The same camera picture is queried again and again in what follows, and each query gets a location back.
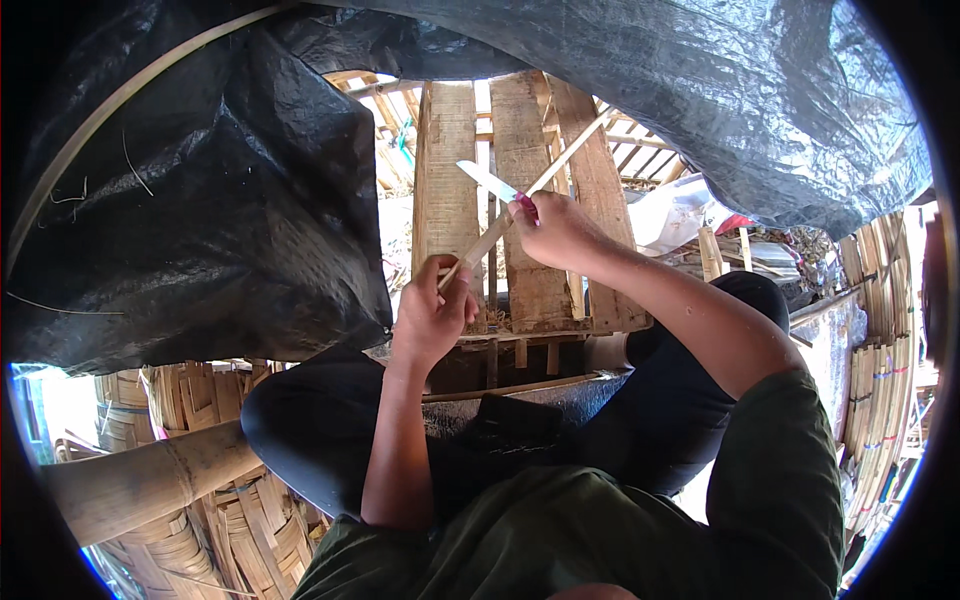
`bamboo basket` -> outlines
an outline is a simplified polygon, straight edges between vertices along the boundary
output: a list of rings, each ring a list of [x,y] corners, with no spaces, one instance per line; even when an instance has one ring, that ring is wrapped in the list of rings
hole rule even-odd
[[[99,544],[100,549],[124,565],[148,600],[229,600],[225,591],[216,589],[223,583],[187,513],[175,511]]]
[[[187,362],[141,370],[150,411],[163,433],[174,437],[237,419],[254,385],[281,363],[251,360],[214,367]],[[289,598],[309,566],[316,542],[308,536],[305,503],[264,467],[194,502],[214,563],[226,588],[274,600]]]
[[[147,395],[140,387],[138,370],[100,375],[94,385],[100,447],[119,452],[155,439]]]
[[[103,389],[114,394],[117,391],[116,375],[125,375],[127,381],[131,372],[113,373],[98,377],[97,392]],[[144,403],[146,395],[141,391]],[[132,423],[115,421],[132,433]],[[127,438],[109,438],[124,443]],[[55,456],[58,462],[69,462],[100,456],[103,450],[61,438],[57,440]],[[223,586],[219,572],[214,568],[209,553],[201,539],[203,531],[190,509],[174,511],[133,529],[113,540],[95,544],[95,552],[110,557],[108,574],[129,598],[141,597],[147,600],[155,598],[186,598],[196,600],[229,600],[221,589]]]

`pink knife handle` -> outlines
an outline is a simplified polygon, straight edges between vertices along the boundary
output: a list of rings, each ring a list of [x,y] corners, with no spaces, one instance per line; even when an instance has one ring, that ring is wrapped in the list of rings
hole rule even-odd
[[[539,226],[539,225],[540,225],[540,216],[539,216],[539,214],[537,213],[537,207],[534,205],[534,201],[532,201],[532,200],[530,200],[529,198],[527,198],[526,194],[524,194],[523,192],[516,192],[516,196],[514,196],[514,200],[516,200],[517,202],[519,202],[520,205],[523,206],[523,207],[527,210],[527,212],[529,212],[531,215],[533,215],[533,217],[534,217],[534,225]]]

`woven bamboo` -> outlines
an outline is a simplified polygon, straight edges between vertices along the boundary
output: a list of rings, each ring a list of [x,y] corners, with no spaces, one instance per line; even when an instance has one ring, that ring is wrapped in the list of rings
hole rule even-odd
[[[223,583],[198,539],[198,527],[188,512],[175,511],[105,541],[100,548],[124,564],[149,600],[228,600],[226,592],[210,587],[222,587]]]
[[[850,286],[862,284],[867,345],[852,356],[844,443],[855,465],[847,529],[877,524],[879,500],[900,457],[917,363],[914,293],[902,213],[884,215],[840,241]]]
[[[104,390],[109,390],[108,394],[116,393],[116,375],[121,375],[121,381],[135,381],[130,379],[130,373],[98,377],[98,394],[101,392],[101,383],[104,383]],[[121,383],[119,389],[126,387],[128,386]],[[140,394],[145,405],[146,395],[142,391]],[[129,433],[133,432],[132,423],[116,422],[119,422],[118,426],[125,426]],[[120,445],[126,442],[127,437],[108,439]],[[103,450],[69,438],[61,438],[56,443],[55,456],[58,462],[82,460],[102,454]],[[228,600],[229,596],[224,591],[215,588],[222,587],[223,582],[209,558],[209,553],[202,546],[202,537],[197,535],[198,531],[202,532],[201,527],[191,509],[174,511],[113,540],[96,544],[93,551],[98,556],[108,555],[108,562],[98,563],[105,571],[105,578],[112,580],[122,590],[124,597],[140,597],[146,600]]]
[[[147,395],[139,382],[139,371],[120,371],[98,376],[97,432],[99,444],[111,452],[129,450],[152,442]]]
[[[195,362],[143,369],[154,421],[173,437],[237,419],[253,386],[282,369],[251,363],[252,371]],[[306,507],[295,498],[259,467],[191,505],[225,587],[267,600],[290,597],[316,548],[307,535]]]

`white plastic bag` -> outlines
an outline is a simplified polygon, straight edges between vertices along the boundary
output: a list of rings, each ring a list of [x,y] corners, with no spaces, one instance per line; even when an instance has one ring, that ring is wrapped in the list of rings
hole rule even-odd
[[[697,237],[697,229],[717,228],[734,214],[713,198],[700,173],[658,187],[627,212],[637,249],[647,256],[676,250]]]

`black tarp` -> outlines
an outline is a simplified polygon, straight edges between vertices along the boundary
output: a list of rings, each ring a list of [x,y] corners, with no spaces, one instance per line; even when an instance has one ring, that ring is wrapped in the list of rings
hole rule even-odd
[[[773,227],[838,237],[930,183],[900,80],[846,1],[357,4],[376,10],[301,6],[208,44],[97,131],[52,200],[84,199],[43,207],[7,290],[124,314],[7,298],[11,358],[109,372],[385,339],[372,118],[328,71],[456,80],[532,65],[634,116]],[[21,202],[113,89],[258,5],[125,7],[94,18],[54,78]]]

